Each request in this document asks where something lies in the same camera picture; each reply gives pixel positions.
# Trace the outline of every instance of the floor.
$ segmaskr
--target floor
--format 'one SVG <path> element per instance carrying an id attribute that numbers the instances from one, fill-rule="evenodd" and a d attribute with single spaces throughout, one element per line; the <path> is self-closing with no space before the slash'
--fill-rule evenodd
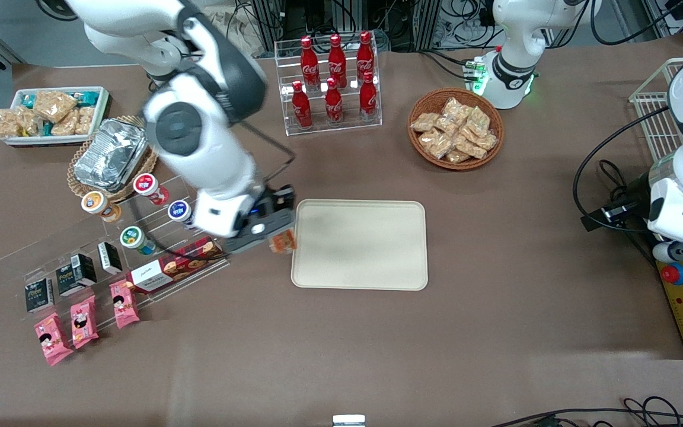
<path id="1" fill-rule="evenodd" d="M 643 21 L 639 0 L 631 0 L 636 6 L 621 5 L 628 10 L 624 14 L 634 22 Z M 612 4 L 605 0 L 597 17 L 598 30 L 609 40 L 623 37 L 613 13 Z M 0 0 L 0 38 L 26 62 L 51 67 L 78 65 L 112 65 L 129 63 L 121 57 L 108 56 L 97 51 L 87 40 L 79 21 L 60 22 L 45 16 L 30 1 L 11 2 Z M 580 29 L 571 42 L 572 46 L 594 44 L 590 31 Z M 0 108 L 9 106 L 12 81 L 9 71 L 0 71 Z"/>

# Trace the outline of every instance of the red glass bottle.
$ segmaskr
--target red glass bottle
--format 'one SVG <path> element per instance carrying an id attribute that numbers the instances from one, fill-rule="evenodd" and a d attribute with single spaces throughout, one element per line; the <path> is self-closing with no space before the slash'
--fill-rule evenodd
<path id="1" fill-rule="evenodd" d="M 326 83 L 328 84 L 328 91 L 325 92 L 325 114 L 328 116 L 328 125 L 336 127 L 344 120 L 344 111 L 341 105 L 342 95 L 336 88 L 336 79 L 329 77 Z"/>
<path id="2" fill-rule="evenodd" d="M 293 89 L 295 92 L 292 95 L 292 105 L 295 111 L 296 123 L 300 130 L 307 130 L 312 127 L 312 114 L 309 111 L 309 99 L 307 94 L 302 91 L 302 82 L 293 81 Z"/>
<path id="3" fill-rule="evenodd" d="M 358 49 L 358 85 L 363 84 L 363 73 L 374 70 L 374 50 L 371 47 L 371 32 L 360 33 L 360 49 Z"/>
<path id="4" fill-rule="evenodd" d="M 312 51 L 312 39 L 309 36 L 302 37 L 302 55 L 300 65 L 302 67 L 302 77 L 307 92 L 320 91 L 320 72 L 318 71 L 318 57 Z"/>
<path id="5" fill-rule="evenodd" d="M 331 35 L 331 51 L 328 53 L 328 72 L 336 79 L 338 87 L 347 87 L 347 57 L 342 50 L 342 36 Z"/>
<path id="6" fill-rule="evenodd" d="M 372 71 L 365 71 L 363 74 L 363 86 L 360 87 L 360 118 L 366 122 L 376 119 L 376 86 Z"/>

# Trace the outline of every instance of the red emergency stop button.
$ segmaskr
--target red emergency stop button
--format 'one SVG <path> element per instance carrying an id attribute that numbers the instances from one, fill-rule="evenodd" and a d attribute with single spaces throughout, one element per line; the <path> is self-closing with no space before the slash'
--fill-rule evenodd
<path id="1" fill-rule="evenodd" d="M 672 262 L 666 267 L 661 268 L 660 276 L 664 281 L 675 284 L 676 286 L 683 285 L 683 267 L 681 264 Z"/>

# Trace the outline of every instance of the brown tablecloth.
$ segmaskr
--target brown tablecloth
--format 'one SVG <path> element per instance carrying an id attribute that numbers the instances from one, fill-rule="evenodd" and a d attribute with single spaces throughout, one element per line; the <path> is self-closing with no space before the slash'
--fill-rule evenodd
<path id="1" fill-rule="evenodd" d="M 0 293 L 0 425 L 329 425 L 337 413 L 489 425 L 650 394 L 683 411 L 681 341 L 655 273 L 624 236 L 586 233 L 571 199 L 586 153 L 634 119 L 628 95 L 677 56 L 683 38 L 545 53 L 534 91 L 502 112 L 502 152 L 468 173 L 429 165 L 407 139 L 415 100 L 458 84 L 428 59 L 381 56 L 383 127 L 296 138 L 283 136 L 264 60 L 273 86 L 250 122 L 298 153 L 275 184 L 300 199 L 422 203 L 426 289 L 296 288 L 291 257 L 260 246 L 53 368 L 35 334 L 9 327 Z M 135 66 L 14 73 L 16 88 L 104 86 L 111 116 L 147 96 Z M 263 170 L 282 162 L 237 132 Z M 638 135 L 602 153 L 628 178 L 650 164 Z M 0 143 L 0 257 L 85 217 L 65 183 L 73 153 Z M 589 208 L 607 196 L 593 168 L 581 194 Z"/>

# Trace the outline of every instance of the bottle cap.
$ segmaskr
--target bottle cap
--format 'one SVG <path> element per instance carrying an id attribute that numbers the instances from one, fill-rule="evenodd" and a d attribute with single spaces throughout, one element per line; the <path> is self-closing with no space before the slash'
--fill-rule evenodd
<path id="1" fill-rule="evenodd" d="M 144 232 L 139 227 L 130 226 L 120 235 L 120 243 L 129 249 L 136 249 L 144 243 Z"/>
<path id="2" fill-rule="evenodd" d="M 89 214 L 98 214 L 108 205 L 107 198 L 100 192 L 88 192 L 81 200 L 81 207 Z"/>
<path id="3" fill-rule="evenodd" d="M 184 222 L 192 215 L 192 208 L 186 200 L 176 200 L 168 208 L 168 216 L 175 222 Z"/>
<path id="4" fill-rule="evenodd" d="M 133 181 L 133 189 L 140 195 L 148 196 L 159 189 L 159 182 L 151 173 L 142 173 L 140 176 L 136 176 Z"/>

